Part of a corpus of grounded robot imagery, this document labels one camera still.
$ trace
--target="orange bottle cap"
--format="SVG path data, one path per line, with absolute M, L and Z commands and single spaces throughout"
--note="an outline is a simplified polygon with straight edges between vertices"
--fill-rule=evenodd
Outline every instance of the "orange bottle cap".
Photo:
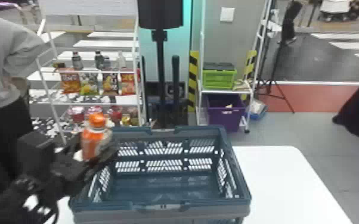
M 104 127 L 106 125 L 106 118 L 103 114 L 91 114 L 89 115 L 89 124 L 92 127 Z

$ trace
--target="gray sweatshirt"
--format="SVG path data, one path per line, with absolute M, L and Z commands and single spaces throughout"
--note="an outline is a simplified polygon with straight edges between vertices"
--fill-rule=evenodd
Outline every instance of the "gray sweatshirt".
M 34 32 L 0 18 L 0 108 L 19 98 L 20 91 L 8 80 L 32 64 L 43 46 Z

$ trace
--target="light switch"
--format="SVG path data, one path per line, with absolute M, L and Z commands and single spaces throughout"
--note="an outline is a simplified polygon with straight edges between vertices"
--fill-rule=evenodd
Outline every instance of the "light switch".
M 223 22 L 234 21 L 234 12 L 235 12 L 235 8 L 222 7 L 220 21 L 223 21 Z

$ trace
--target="white wall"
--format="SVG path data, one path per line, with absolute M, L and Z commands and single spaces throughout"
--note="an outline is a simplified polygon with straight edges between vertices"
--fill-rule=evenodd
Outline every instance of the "white wall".
M 199 50 L 201 0 L 194 0 L 192 49 Z M 205 61 L 236 65 L 241 77 L 253 47 L 265 0 L 206 0 Z M 235 8 L 232 23 L 220 22 L 221 7 Z

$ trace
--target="purple bin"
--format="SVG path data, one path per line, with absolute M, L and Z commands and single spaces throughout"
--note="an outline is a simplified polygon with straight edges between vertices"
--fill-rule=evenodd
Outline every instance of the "purple bin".
M 210 125 L 223 125 L 227 132 L 237 132 L 245 106 L 238 94 L 209 94 L 208 114 Z

